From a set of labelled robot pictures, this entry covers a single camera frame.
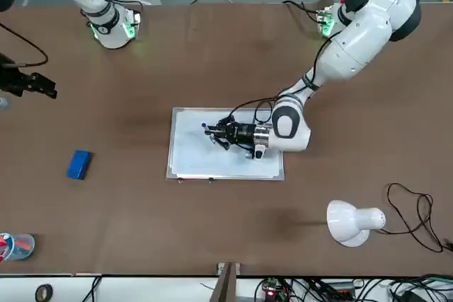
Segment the tape roll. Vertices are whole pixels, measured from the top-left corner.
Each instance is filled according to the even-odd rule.
[[[50,284],[40,285],[35,292],[36,302],[48,302],[52,298],[54,289]]]

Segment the blue eraser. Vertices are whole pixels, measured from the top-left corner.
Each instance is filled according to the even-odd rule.
[[[83,180],[85,178],[86,169],[91,160],[91,152],[85,150],[76,150],[69,164],[67,177],[75,180]]]

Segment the lamp base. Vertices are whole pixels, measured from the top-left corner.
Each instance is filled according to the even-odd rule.
[[[359,232],[357,236],[351,238],[350,240],[346,240],[344,242],[339,242],[341,245],[349,248],[355,248],[361,246],[369,237],[369,230],[362,230]]]

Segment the table surface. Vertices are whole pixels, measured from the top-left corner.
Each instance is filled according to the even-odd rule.
[[[451,272],[451,254],[411,236],[373,233],[360,248],[329,235],[326,207],[379,207],[404,230],[385,187],[435,200],[449,227],[453,192],[453,7],[424,4],[420,27],[358,76],[324,86],[304,108],[308,150],[285,155],[286,180],[166,180],[173,107],[226,107],[272,95],[309,69],[321,44],[304,13],[282,4],[146,8],[139,40],[107,50],[75,7],[14,8],[1,21],[50,56],[39,71],[58,99],[26,93],[0,112],[2,231],[32,233],[26,261],[2,273],[413,275]],[[40,55],[6,32],[1,51]],[[66,178],[75,149],[94,152],[84,181]],[[395,203],[412,225],[415,197]],[[429,237],[419,232],[430,246]]]

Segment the whiteboard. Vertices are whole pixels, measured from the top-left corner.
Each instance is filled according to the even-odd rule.
[[[262,160],[247,158],[246,150],[231,145],[225,150],[213,144],[202,123],[216,125],[231,109],[174,108],[168,151],[167,178],[284,180],[282,152],[268,149]],[[238,122],[252,122],[254,109],[234,113]],[[269,109],[260,110],[258,118],[269,117]]]

